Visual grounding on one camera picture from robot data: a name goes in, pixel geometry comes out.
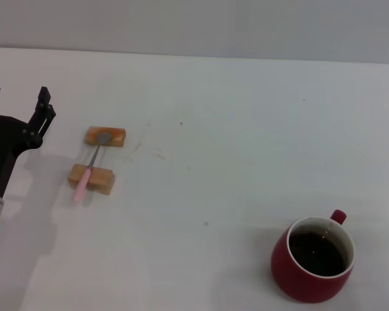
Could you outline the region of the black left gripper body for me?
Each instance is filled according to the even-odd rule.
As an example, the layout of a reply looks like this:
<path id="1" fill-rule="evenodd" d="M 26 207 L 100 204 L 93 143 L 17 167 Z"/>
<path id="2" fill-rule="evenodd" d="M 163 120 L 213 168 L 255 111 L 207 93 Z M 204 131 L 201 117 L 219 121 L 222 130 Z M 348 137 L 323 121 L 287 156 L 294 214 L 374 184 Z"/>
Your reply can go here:
<path id="1" fill-rule="evenodd" d="M 42 145 L 42 125 L 43 117 L 32 117 L 26 123 L 0 115 L 0 198 L 4 196 L 17 158 L 23 152 Z"/>

